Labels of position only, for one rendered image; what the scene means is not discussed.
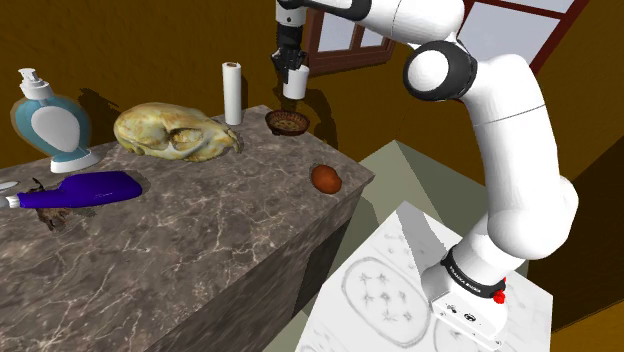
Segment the red-brown framed window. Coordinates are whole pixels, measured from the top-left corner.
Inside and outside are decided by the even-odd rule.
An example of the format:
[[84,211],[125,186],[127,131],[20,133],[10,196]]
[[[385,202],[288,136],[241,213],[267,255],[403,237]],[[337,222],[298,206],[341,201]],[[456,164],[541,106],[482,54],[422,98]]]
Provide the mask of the red-brown framed window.
[[458,38],[483,61],[501,54],[523,57],[537,73],[589,0],[463,0]]
[[336,15],[308,9],[302,49],[311,76],[384,64],[395,42]]

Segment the white paper towel roll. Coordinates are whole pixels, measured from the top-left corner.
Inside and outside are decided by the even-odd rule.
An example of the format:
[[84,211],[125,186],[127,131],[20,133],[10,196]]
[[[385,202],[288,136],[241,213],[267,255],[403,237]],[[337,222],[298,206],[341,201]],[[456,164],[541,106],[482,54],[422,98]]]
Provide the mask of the white paper towel roll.
[[242,72],[237,62],[222,64],[224,118],[228,125],[242,123]]

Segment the white patterned robot stand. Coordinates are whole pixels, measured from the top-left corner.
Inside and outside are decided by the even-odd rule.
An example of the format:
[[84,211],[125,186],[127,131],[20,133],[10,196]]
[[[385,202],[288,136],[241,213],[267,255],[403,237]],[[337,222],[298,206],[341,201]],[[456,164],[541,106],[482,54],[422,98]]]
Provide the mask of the white patterned robot stand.
[[420,273],[459,240],[403,202],[323,284],[295,352],[551,352],[553,297],[516,272],[494,351],[431,312]]

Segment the small brown figure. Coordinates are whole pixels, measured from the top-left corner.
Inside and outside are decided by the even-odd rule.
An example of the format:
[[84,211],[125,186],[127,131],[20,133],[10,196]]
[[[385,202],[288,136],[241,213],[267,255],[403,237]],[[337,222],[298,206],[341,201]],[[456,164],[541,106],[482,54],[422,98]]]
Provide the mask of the small brown figure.
[[36,208],[38,220],[44,223],[49,231],[60,231],[67,224],[71,214],[69,208]]

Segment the brown potato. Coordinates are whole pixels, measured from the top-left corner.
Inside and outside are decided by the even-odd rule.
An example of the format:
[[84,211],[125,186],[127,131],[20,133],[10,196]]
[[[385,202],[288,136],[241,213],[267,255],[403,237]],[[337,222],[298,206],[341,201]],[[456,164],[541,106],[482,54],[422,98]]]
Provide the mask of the brown potato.
[[342,187],[342,179],[336,170],[327,165],[315,166],[312,169],[311,181],[317,190],[325,194],[335,194]]

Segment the dark blue bottle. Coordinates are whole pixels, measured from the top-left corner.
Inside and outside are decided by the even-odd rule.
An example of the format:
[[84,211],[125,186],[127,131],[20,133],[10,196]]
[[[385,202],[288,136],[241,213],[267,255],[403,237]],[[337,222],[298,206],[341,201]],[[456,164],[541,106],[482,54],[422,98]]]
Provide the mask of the dark blue bottle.
[[64,178],[57,189],[0,196],[0,208],[83,208],[136,198],[142,186],[124,171],[81,173]]

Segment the blue and white soap dispenser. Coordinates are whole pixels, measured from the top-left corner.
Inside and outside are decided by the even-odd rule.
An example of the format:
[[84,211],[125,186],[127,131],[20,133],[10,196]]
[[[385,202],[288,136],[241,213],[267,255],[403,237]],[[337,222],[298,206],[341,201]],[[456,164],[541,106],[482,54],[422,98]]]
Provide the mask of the blue and white soap dispenser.
[[83,108],[55,94],[34,68],[18,72],[24,97],[11,109],[16,133],[50,157],[52,173],[71,173],[99,163],[101,157],[88,148],[91,123]]

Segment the yellowish animal skull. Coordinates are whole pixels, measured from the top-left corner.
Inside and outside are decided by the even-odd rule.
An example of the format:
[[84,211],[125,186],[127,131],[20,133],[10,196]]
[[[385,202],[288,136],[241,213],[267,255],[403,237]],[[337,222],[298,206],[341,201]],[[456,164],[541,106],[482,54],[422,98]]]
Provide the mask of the yellowish animal skull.
[[123,112],[114,135],[127,151],[167,160],[205,162],[226,150],[240,152],[237,135],[203,112],[174,104],[151,102]]

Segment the brown wicker bowl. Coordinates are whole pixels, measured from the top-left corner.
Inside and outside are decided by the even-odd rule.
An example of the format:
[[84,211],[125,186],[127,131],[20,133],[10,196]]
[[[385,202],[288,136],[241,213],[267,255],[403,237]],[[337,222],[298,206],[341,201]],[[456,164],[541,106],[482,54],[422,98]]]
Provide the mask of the brown wicker bowl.
[[305,115],[288,110],[275,110],[267,113],[265,122],[270,131],[278,136],[302,135],[310,126],[310,121]]

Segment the white cup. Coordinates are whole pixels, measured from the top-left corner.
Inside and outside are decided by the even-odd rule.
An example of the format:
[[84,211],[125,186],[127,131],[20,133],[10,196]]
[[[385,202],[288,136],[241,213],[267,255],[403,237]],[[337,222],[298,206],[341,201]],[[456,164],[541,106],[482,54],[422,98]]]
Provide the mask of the white cup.
[[283,83],[283,96],[291,100],[302,100],[306,94],[309,68],[301,65],[298,69],[288,70],[287,81]]

